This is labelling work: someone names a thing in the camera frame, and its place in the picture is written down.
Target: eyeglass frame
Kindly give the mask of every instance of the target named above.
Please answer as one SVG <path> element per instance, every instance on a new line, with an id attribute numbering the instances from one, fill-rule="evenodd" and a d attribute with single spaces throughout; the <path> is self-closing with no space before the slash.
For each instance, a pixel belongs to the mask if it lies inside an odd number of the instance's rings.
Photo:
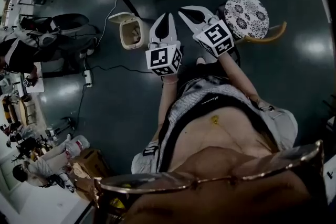
<path id="1" fill-rule="evenodd" d="M 287 151 L 289 152 L 289 151 L 293 151 L 294 149 L 308 147 L 308 146 L 311 146 L 311 145 L 312 144 L 305 145 L 305 146 L 294 147 L 294 148 L 291 148 Z M 252 180 L 256 180 L 256 179 L 260 179 L 260 178 L 267 178 L 267 177 L 270 177 L 270 176 L 280 174 L 280 173 L 285 172 L 287 170 L 290 170 L 292 168 L 301 166 L 303 163 L 308 163 L 309 161 L 313 160 L 318 155 L 320 156 L 319 162 L 321 161 L 321 163 L 318 164 L 318 166 L 321 165 L 321 167 L 319 167 L 320 168 L 319 174 L 322 175 L 323 174 L 323 161 L 324 161 L 323 142 L 322 142 L 322 140 L 318 140 L 314 143 L 314 145 L 316 146 L 314 150 L 312 150 L 311 152 L 308 152 L 305 156 L 302 156 L 300 159 L 293 160 L 292 163 L 286 165 L 285 167 L 275 169 L 275 170 L 270 170 L 270 171 L 267 171 L 267 172 L 264 172 L 264 173 L 259 173 L 259 174 L 256 174 L 256 175 L 249 175 L 249 176 L 242 176 L 242 177 L 237 177 L 237 176 L 234 176 L 234 175 L 230 175 L 230 176 L 211 178 L 211 179 L 199 179 L 192 174 L 180 173 L 180 172 L 178 172 L 178 173 L 177 172 L 169 172 L 169 173 L 146 174 L 146 175 L 149 175 L 149 176 L 153 175 L 153 177 L 155 175 L 157 176 L 158 174 L 167 175 L 167 176 L 179 175 L 179 176 L 185 176 L 186 179 L 191 180 L 190 184 L 185 184 L 185 185 L 179 186 L 179 187 L 177 186 L 174 189 L 122 188 L 122 187 L 116 187 L 116 186 L 108 186 L 108 185 L 105 185 L 102 182 L 104 180 L 108 180 L 108 179 L 111 179 L 111 178 L 117 178 L 117 177 L 122 177 L 122 176 L 132 176 L 132 175 L 114 176 L 114 177 L 109 177 L 109 178 L 105 178 L 105 179 L 102 179 L 101 177 L 95 177 L 95 178 L 93 178 L 93 186 L 94 186 L 93 192 L 94 192 L 95 202 L 98 203 L 99 196 L 102 194 L 102 192 L 104 190 L 113 191 L 113 192 L 122 193 L 122 194 L 138 194 L 138 195 L 161 194 L 161 193 L 173 193 L 173 192 L 177 192 L 177 191 L 183 191 L 183 190 L 186 190 L 186 189 L 194 189 L 202 183 L 215 182 L 215 181 L 220 181 L 220 180 L 228 180 L 232 184 L 235 184 L 238 181 L 247 182 L 247 181 L 252 181 Z M 271 154 L 269 156 L 276 156 L 276 154 L 284 153 L 284 152 L 286 152 L 286 151 Z M 252 162 L 254 160 L 256 160 L 256 159 L 247 161 L 244 164 L 247 164 L 247 163 Z"/>

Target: chair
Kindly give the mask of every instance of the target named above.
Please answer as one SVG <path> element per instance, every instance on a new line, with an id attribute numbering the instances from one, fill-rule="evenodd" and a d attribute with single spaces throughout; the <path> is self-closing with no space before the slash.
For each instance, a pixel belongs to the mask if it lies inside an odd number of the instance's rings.
<path id="1" fill-rule="evenodd" d="M 268 44 L 278 40 L 286 31 L 287 22 L 283 22 L 282 25 L 277 25 L 270 27 L 268 29 L 267 35 L 265 38 L 253 38 L 245 36 L 239 40 L 235 41 L 235 45 L 243 43 L 257 43 L 257 44 Z"/>
<path id="2" fill-rule="evenodd" d="M 33 114 L 28 113 L 29 106 L 35 106 L 35 104 L 32 103 L 32 104 L 26 105 L 22 100 L 19 100 L 20 118 L 21 118 L 22 125 L 25 127 L 27 127 L 31 123 L 34 123 L 34 121 L 29 120 L 29 117 L 33 116 Z"/>

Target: trash can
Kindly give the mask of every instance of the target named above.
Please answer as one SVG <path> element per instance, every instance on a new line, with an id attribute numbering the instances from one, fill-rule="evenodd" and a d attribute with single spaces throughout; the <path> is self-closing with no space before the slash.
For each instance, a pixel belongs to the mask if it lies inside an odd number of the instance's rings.
<path id="1" fill-rule="evenodd" d="M 124 49 L 132 50 L 149 43 L 150 26 L 132 13 L 121 12 L 109 17 L 119 24 L 120 41 Z"/>

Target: floor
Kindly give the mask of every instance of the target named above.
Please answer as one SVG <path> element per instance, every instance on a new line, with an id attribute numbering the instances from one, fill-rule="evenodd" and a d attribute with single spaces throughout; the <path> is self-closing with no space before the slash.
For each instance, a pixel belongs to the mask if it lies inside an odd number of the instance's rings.
<path id="1" fill-rule="evenodd" d="M 203 5 L 215 11 L 226 0 L 131 0 L 143 18 L 156 19 L 173 12 L 178 37 L 184 45 L 183 65 L 199 56 L 210 59 L 192 40 L 192 33 L 176 11 L 186 5 Z M 326 115 L 322 100 L 333 92 L 334 62 L 329 25 L 321 0 L 260 0 L 270 24 L 284 20 L 288 28 L 272 45 L 240 46 L 241 67 L 268 102 L 290 110 L 299 125 L 298 143 L 314 139 Z M 99 29 L 114 0 L 48 0 L 36 9 L 40 16 L 82 13 Z M 119 0 L 114 11 L 128 11 Z M 126 51 L 119 40 L 118 25 L 107 22 L 99 51 L 88 60 L 91 67 L 125 65 L 146 71 L 144 50 Z M 45 70 L 55 63 L 44 65 Z M 133 156 L 140 152 L 157 128 L 161 80 L 152 74 L 123 69 L 94 69 L 94 86 L 85 91 L 76 134 L 84 135 L 91 146 L 103 151 L 116 173 L 129 173 Z M 64 116 L 76 118 L 85 80 L 81 74 L 45 79 L 40 94 L 47 124 Z"/>

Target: round stool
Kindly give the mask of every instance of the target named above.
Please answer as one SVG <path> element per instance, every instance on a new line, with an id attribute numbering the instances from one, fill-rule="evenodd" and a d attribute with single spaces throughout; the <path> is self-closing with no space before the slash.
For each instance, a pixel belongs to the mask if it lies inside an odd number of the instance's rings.
<path id="1" fill-rule="evenodd" d="M 227 26 L 237 38 L 267 35 L 269 18 L 259 0 L 228 0 L 224 14 Z"/>

